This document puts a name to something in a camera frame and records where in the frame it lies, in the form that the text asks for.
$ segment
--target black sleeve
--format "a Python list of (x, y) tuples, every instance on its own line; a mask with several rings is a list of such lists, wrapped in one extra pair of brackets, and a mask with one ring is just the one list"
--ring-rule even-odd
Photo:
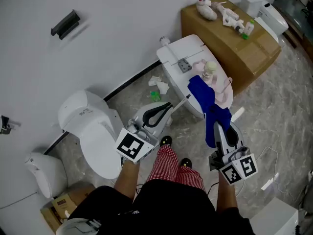
[(238, 208), (228, 208), (219, 215), (221, 234), (255, 235), (247, 218), (241, 217)]
[(112, 187), (101, 186), (75, 209), (71, 218), (86, 218), (89, 220), (103, 220), (132, 208), (132, 200)]

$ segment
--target red checkered pants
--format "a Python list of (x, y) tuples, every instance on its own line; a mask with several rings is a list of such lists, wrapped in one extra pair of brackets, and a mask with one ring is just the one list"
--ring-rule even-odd
[(157, 158), (147, 181), (162, 179), (200, 188), (205, 191), (200, 174), (185, 166), (178, 165), (175, 151), (168, 145), (163, 145), (157, 152)]

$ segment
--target blue towel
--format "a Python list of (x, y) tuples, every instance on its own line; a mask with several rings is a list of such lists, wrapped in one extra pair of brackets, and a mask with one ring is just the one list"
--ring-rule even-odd
[(197, 75), (189, 80), (188, 89), (199, 102), (206, 118), (205, 141), (208, 146), (215, 148), (214, 123), (217, 121), (226, 132), (230, 125), (231, 113), (228, 108), (222, 109), (215, 104), (215, 93), (211, 87)]

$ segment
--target wall-mounted black holder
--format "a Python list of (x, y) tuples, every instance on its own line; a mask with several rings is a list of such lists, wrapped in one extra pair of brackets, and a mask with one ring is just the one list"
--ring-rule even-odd
[(9, 118), (5, 116), (1, 116), (2, 119), (2, 127), (0, 130), (0, 134), (9, 135), (12, 128), (9, 124)]
[(79, 25), (80, 17), (76, 14), (75, 10), (69, 13), (62, 19), (53, 29), (51, 29), (51, 35), (59, 35), (62, 40), (65, 38), (74, 28)]

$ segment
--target cardboard box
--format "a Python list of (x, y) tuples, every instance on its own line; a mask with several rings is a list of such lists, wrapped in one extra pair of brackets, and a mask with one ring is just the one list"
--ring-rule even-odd
[(67, 218), (68, 214), (72, 214), (76, 207), (93, 191), (95, 187), (88, 185), (83, 188), (75, 189), (64, 194), (52, 201), (52, 204), (61, 218)]
[[(224, 8), (237, 13), (249, 22), (252, 17), (228, 0)], [(248, 40), (244, 40), (232, 27), (223, 26), (220, 13), (215, 21), (203, 18), (196, 5), (181, 10), (182, 36), (198, 35), (221, 64), (228, 77), (232, 77), (234, 95), (238, 94), (259, 77), (278, 57), (281, 48), (272, 36), (257, 22)]]
[(61, 225), (60, 217), (57, 214), (54, 207), (45, 207), (40, 210), (41, 214), (44, 216), (45, 221), (51, 230), (56, 233), (57, 229)]

